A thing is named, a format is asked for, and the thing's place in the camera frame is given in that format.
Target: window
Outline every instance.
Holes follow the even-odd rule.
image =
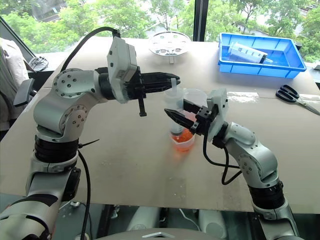
[[[194,1],[2,0],[0,12],[27,46],[42,54],[68,51],[101,26],[119,29],[124,38],[149,38],[166,30],[192,37]]]
[[[320,60],[320,0],[209,0],[205,41],[219,33],[290,38],[306,62]]]

